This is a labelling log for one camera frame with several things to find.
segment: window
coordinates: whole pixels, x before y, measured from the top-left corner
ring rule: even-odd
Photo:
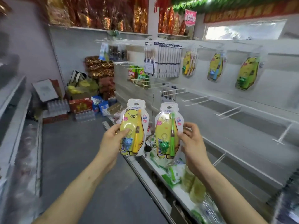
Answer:
[[[243,23],[228,26],[209,26],[205,39],[278,39],[286,20]]]

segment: green toothbrush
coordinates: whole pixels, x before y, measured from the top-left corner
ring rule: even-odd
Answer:
[[[170,114],[171,117],[171,132],[170,132],[170,156],[175,156],[176,152],[175,152],[175,140],[174,140],[174,128],[175,128],[175,114],[174,112],[172,112]]]

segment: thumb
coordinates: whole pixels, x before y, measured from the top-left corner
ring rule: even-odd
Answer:
[[[188,135],[182,132],[177,132],[177,136],[184,142],[185,145],[187,145],[188,141],[191,140]]]
[[[117,135],[115,136],[115,138],[117,140],[121,140],[124,136],[126,136],[129,133],[130,129],[125,129],[123,131],[120,131],[117,133]]]

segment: hand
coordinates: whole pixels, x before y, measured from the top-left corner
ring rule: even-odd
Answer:
[[[111,170],[115,165],[121,141],[130,131],[129,129],[119,131],[119,129],[120,124],[115,124],[104,133],[100,144],[100,150],[97,154],[97,157],[102,158],[102,160],[106,163],[107,171]]]
[[[202,168],[211,166],[204,140],[195,123],[185,122],[183,132],[178,132],[178,137],[185,144],[182,151],[186,157],[186,164],[192,173],[200,175]]]

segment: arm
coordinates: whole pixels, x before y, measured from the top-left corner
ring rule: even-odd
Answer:
[[[119,127],[120,124],[116,124],[105,132],[94,160],[33,224],[75,224],[79,221],[96,187],[116,163],[121,139],[129,131],[116,134]]]
[[[184,142],[186,163],[202,181],[227,224],[266,224],[244,197],[218,172],[207,157],[207,150],[194,123],[185,123],[178,136]]]

